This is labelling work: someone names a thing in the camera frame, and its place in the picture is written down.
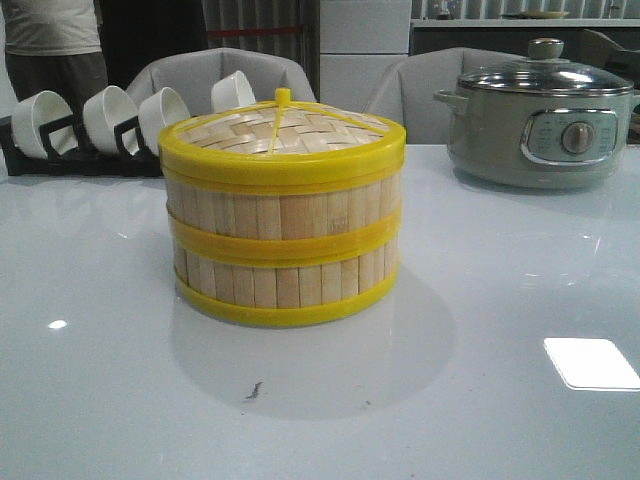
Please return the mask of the right grey chair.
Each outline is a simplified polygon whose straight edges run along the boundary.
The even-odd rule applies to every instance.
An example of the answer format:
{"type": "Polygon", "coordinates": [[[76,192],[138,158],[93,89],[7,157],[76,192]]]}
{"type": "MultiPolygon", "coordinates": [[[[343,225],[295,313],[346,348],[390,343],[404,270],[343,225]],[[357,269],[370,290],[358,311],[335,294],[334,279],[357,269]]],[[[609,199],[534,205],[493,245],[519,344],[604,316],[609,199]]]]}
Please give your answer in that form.
{"type": "Polygon", "coordinates": [[[445,144],[451,109],[435,100],[434,94],[453,90],[463,73],[516,58],[515,54],[465,47],[410,56],[384,71],[364,111],[403,125],[409,144],[445,144]]]}

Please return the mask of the white bowl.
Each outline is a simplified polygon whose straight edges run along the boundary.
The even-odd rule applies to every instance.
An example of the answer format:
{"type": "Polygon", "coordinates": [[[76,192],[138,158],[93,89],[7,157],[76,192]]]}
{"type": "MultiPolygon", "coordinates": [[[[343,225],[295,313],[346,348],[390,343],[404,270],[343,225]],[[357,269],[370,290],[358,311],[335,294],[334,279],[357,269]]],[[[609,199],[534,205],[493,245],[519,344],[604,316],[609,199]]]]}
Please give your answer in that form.
{"type": "Polygon", "coordinates": [[[163,87],[145,99],[139,107],[139,125],[148,149],[158,157],[160,131],[190,117],[182,97],[171,87],[163,87]]]}
{"type": "Polygon", "coordinates": [[[39,128],[71,114],[72,110],[64,98],[50,90],[41,91],[19,102],[11,116],[16,146],[27,157],[45,159],[47,152],[39,128]]]}
{"type": "Polygon", "coordinates": [[[214,113],[244,108],[256,103],[253,88],[240,70],[217,81],[211,88],[210,97],[214,113]]]}
{"type": "Polygon", "coordinates": [[[83,107],[83,121],[93,146],[103,154],[118,155],[114,128],[138,115],[138,108],[120,87],[109,85],[89,98],[83,107]]]}

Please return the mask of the glass pot lid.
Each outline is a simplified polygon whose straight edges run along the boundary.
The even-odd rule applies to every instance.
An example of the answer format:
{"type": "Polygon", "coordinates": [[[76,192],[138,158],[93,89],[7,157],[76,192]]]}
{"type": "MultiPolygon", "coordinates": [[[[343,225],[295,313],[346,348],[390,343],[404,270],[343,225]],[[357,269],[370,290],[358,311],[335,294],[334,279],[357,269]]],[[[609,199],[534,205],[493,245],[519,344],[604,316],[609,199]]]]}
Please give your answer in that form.
{"type": "Polygon", "coordinates": [[[564,42],[537,38],[526,58],[483,66],[459,76],[462,88],[551,96],[616,96],[631,93],[633,83],[600,68],[561,57],[564,42]]]}

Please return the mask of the person in black clothes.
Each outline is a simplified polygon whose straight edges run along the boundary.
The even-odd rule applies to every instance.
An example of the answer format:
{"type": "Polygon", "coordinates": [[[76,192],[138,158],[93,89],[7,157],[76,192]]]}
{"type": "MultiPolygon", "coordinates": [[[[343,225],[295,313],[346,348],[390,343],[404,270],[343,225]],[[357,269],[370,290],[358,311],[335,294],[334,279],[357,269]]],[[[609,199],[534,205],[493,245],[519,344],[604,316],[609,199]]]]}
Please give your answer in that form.
{"type": "Polygon", "coordinates": [[[155,60],[208,47],[200,1],[106,0],[99,5],[111,84],[125,88],[155,60]]]}

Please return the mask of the bamboo steamer lid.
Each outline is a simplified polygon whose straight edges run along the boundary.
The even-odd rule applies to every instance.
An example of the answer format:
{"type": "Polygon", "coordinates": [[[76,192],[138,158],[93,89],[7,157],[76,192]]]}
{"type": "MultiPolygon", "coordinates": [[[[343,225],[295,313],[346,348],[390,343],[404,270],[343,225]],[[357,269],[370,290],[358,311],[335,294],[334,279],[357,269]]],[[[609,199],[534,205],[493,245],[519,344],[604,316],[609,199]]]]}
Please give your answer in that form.
{"type": "Polygon", "coordinates": [[[371,114],[272,100],[193,117],[159,135],[166,177],[257,195],[344,190],[384,179],[404,163],[403,126],[371,114]]]}

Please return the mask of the grey chair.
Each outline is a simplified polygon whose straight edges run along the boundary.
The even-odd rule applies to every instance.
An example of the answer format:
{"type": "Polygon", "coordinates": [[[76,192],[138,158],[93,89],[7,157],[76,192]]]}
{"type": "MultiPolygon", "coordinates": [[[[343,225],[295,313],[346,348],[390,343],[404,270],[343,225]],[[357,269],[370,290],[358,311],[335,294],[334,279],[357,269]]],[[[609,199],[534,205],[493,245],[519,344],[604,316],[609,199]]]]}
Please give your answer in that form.
{"type": "Polygon", "coordinates": [[[212,111],[211,88],[219,80],[241,71],[258,101],[271,100],[280,87],[291,90],[297,101],[316,97],[302,67],[286,58],[234,48],[206,49],[156,60],[145,66],[126,88],[139,105],[164,87],[175,90],[190,113],[212,111]]]}
{"type": "Polygon", "coordinates": [[[410,56],[384,71],[364,111],[403,125],[409,144],[445,144],[451,109],[435,100],[434,94],[453,90],[463,73],[516,58],[515,54],[465,47],[410,56]]]}

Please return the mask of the bamboo steamer tray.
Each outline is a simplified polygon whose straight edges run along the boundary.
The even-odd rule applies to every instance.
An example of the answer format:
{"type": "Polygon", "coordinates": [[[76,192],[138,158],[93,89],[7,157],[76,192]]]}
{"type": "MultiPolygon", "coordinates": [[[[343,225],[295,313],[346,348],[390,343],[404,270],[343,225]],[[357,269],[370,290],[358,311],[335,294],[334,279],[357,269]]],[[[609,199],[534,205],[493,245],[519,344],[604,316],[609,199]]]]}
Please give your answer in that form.
{"type": "Polygon", "coordinates": [[[346,190],[249,195],[168,178],[175,242],[223,263],[290,267],[368,254],[394,240],[401,223],[401,175],[346,190]]]}
{"type": "Polygon", "coordinates": [[[298,327],[337,320],[380,301],[399,270],[398,239],[370,253],[319,265],[228,265],[174,246],[179,293],[204,313],[234,323],[298,327]]]}

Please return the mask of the black bowl rack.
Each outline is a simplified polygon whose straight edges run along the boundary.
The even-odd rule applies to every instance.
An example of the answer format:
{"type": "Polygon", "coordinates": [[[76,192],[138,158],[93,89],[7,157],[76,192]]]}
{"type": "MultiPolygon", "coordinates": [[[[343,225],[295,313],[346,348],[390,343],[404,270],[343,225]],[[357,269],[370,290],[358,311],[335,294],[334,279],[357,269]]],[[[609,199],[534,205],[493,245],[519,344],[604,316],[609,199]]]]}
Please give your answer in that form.
{"type": "Polygon", "coordinates": [[[12,138],[11,117],[1,119],[1,148],[9,176],[162,176],[159,158],[146,146],[137,116],[114,127],[116,154],[104,154],[93,147],[84,125],[77,123],[73,115],[47,122],[39,128],[39,132],[44,141],[45,159],[31,158],[21,152],[12,138]],[[64,127],[73,128],[79,146],[65,153],[58,153],[51,140],[53,133],[64,127]]]}

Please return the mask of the dark grey sideboard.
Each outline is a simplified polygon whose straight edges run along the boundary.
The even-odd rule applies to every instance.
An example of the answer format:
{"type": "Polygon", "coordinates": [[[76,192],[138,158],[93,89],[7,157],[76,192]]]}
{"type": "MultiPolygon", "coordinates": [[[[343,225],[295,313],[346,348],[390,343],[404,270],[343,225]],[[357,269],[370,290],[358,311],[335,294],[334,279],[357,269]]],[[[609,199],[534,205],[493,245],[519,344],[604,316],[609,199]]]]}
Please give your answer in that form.
{"type": "Polygon", "coordinates": [[[414,20],[409,53],[418,55],[467,47],[524,55],[529,40],[552,37],[564,41],[564,57],[577,60],[581,32],[586,29],[600,31],[625,48],[639,47],[637,19],[414,20]]]}

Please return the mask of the white drawer cabinet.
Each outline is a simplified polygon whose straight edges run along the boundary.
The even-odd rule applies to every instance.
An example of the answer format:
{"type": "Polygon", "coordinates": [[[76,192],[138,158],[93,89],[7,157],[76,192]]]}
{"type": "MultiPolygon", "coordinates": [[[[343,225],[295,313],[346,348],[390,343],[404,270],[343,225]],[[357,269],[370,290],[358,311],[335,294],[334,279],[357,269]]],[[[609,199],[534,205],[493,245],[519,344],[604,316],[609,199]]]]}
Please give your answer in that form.
{"type": "Polygon", "coordinates": [[[319,100],[361,111],[385,69],[408,56],[410,1],[322,1],[319,100]]]}

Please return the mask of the left grey chair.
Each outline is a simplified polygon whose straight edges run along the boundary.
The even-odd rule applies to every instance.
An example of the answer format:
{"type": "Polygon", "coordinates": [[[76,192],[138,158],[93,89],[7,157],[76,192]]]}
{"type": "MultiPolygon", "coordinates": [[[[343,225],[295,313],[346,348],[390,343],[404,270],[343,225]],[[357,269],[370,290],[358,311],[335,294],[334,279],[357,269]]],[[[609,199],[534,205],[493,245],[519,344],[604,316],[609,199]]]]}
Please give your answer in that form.
{"type": "Polygon", "coordinates": [[[286,58],[234,48],[206,49],[156,60],[145,66],[126,88],[139,105],[164,87],[175,90],[190,113],[212,111],[211,88],[219,80],[241,71],[258,101],[271,100],[280,87],[291,90],[297,101],[316,97],[302,67],[286,58]]]}

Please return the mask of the green electric cooking pot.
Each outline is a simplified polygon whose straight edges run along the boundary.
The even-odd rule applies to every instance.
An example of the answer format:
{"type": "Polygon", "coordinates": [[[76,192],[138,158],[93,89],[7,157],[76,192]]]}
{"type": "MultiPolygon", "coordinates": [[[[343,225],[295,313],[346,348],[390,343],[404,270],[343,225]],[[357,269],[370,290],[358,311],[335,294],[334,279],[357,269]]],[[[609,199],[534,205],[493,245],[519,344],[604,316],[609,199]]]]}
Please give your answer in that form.
{"type": "Polygon", "coordinates": [[[452,110],[448,153],[475,177],[534,189],[594,186],[617,169],[636,93],[541,95],[457,88],[435,100],[452,110]]]}

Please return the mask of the person in beige shirt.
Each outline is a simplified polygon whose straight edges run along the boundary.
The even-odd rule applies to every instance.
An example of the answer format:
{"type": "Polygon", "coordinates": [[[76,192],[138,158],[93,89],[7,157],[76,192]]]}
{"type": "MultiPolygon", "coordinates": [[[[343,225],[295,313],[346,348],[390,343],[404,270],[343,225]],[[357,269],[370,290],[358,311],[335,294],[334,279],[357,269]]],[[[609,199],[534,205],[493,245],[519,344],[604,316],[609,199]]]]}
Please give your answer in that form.
{"type": "Polygon", "coordinates": [[[108,86],[96,1],[3,1],[5,65],[16,98],[51,90],[80,112],[108,86]]]}

